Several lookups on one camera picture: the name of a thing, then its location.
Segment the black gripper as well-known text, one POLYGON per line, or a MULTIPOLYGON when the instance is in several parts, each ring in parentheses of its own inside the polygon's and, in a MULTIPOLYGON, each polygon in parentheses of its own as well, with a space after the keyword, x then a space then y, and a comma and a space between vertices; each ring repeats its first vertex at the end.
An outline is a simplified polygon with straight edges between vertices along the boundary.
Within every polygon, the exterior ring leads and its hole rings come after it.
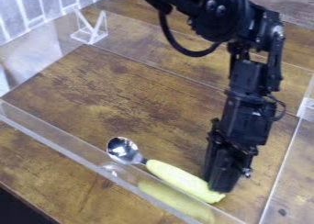
POLYGON ((203 178, 209 189, 230 193, 243 176, 251 177, 251 163, 258 146, 265 145, 273 123, 286 113, 277 114, 277 106, 286 104, 274 95, 243 95, 234 91, 227 96, 222 119, 213 120, 213 131, 207 134, 203 178))

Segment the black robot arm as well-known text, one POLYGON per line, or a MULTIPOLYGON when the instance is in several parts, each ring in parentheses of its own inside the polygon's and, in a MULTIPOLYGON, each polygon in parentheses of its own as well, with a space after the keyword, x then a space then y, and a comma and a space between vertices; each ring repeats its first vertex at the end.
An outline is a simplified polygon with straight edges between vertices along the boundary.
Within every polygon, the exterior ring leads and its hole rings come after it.
POLYGON ((213 120, 207 134, 203 178, 210 189, 231 192, 238 179, 250 176, 258 147, 286 113, 285 102, 274 96, 285 43, 279 13, 249 0, 144 1, 156 9, 163 34, 179 52, 202 57, 227 45, 230 88, 222 118, 213 120), (167 22, 173 10, 187 15, 191 29, 213 42, 206 50, 189 50, 177 42, 167 22))

